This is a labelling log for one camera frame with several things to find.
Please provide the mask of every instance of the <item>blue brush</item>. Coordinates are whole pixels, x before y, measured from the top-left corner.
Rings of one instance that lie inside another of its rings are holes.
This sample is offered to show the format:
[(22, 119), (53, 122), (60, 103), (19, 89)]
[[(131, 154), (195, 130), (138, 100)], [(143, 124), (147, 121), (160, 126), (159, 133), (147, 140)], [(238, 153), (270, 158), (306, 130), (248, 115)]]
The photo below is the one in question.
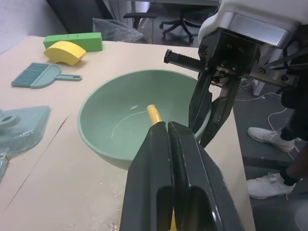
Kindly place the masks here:
[(80, 81), (81, 76), (63, 75), (56, 65), (32, 63), (13, 82), (12, 86), (22, 88), (44, 88), (56, 80)]

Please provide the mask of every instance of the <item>green sponge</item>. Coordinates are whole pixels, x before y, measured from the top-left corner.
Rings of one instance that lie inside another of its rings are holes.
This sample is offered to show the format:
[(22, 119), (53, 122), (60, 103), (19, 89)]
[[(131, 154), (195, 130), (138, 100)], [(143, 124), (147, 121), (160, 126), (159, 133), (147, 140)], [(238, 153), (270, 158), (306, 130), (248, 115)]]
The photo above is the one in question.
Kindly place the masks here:
[(72, 42), (82, 47), (87, 52), (103, 50), (102, 35), (99, 32), (68, 35), (50, 35), (44, 39), (43, 43), (45, 48), (47, 49), (52, 44), (58, 41)]

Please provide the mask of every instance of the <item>green bowl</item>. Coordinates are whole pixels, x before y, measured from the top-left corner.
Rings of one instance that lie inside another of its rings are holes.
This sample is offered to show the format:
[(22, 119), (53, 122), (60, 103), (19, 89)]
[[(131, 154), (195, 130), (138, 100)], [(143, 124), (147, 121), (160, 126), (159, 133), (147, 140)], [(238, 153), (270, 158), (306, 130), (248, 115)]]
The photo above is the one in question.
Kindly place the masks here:
[[(78, 129), (83, 141), (112, 165), (128, 169), (151, 122), (146, 107), (155, 104), (166, 124), (188, 126), (189, 103), (197, 81), (180, 73), (146, 70), (129, 73), (97, 88), (83, 103)], [(205, 129), (204, 122), (196, 133)]]

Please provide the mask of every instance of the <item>plastic bag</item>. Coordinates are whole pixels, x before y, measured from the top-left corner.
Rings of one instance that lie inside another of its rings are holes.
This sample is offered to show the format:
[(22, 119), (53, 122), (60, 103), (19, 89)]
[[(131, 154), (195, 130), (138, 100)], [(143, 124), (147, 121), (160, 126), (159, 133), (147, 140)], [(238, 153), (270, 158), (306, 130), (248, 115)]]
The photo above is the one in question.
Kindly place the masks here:
[(37, 145), (43, 138), (50, 108), (0, 109), (0, 181), (9, 160)]
[(136, 42), (143, 37), (138, 30), (111, 19), (93, 18), (93, 32), (100, 32), (105, 41)]

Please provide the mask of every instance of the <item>table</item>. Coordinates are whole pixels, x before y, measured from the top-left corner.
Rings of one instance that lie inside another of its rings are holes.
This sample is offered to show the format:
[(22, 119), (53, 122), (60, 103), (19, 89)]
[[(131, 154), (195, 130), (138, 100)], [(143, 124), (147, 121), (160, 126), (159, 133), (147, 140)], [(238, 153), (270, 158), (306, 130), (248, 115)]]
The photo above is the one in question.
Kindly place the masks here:
[[(13, 88), (10, 82), (31, 62), (48, 63), (43, 39), (28, 37), (0, 56), (0, 108), (48, 105), (51, 115), (42, 141), (13, 158), (0, 183), (0, 225), (6, 231), (95, 231), (117, 223), (127, 172), (102, 160), (80, 138), (77, 114), (98, 86), (145, 69), (197, 73), (163, 63), (166, 49), (197, 58), (196, 48), (103, 42), (63, 73), (80, 82), (56, 81), (43, 89)], [(211, 86), (214, 97), (220, 89)], [(206, 151), (220, 167), (247, 231), (255, 230), (233, 112)]]

